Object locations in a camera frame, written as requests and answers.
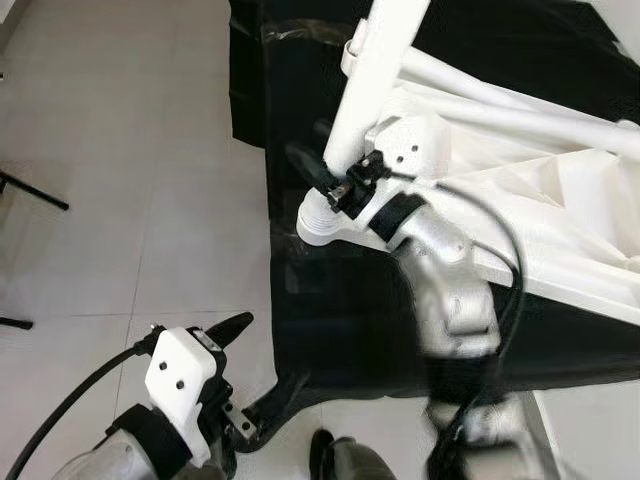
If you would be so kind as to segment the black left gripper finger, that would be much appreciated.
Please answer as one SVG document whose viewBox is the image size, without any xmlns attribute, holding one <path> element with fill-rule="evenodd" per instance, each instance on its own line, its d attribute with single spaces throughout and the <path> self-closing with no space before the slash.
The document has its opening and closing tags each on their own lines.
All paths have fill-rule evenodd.
<svg viewBox="0 0 640 480">
<path fill-rule="evenodd" d="M 221 320 L 205 329 L 205 334 L 215 346 L 227 348 L 248 328 L 255 320 L 251 312 L 242 312 Z"/>
</svg>

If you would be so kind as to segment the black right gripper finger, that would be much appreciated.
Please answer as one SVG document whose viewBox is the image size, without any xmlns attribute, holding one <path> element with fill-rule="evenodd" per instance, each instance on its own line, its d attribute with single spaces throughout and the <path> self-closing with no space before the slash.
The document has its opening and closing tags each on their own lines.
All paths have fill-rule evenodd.
<svg viewBox="0 0 640 480">
<path fill-rule="evenodd" d="M 324 196 L 343 196 L 346 193 L 346 184 L 330 172 L 323 157 L 315 154 L 311 148 L 298 143 L 288 143 L 285 146 L 285 156 L 302 178 L 312 188 Z"/>
</svg>

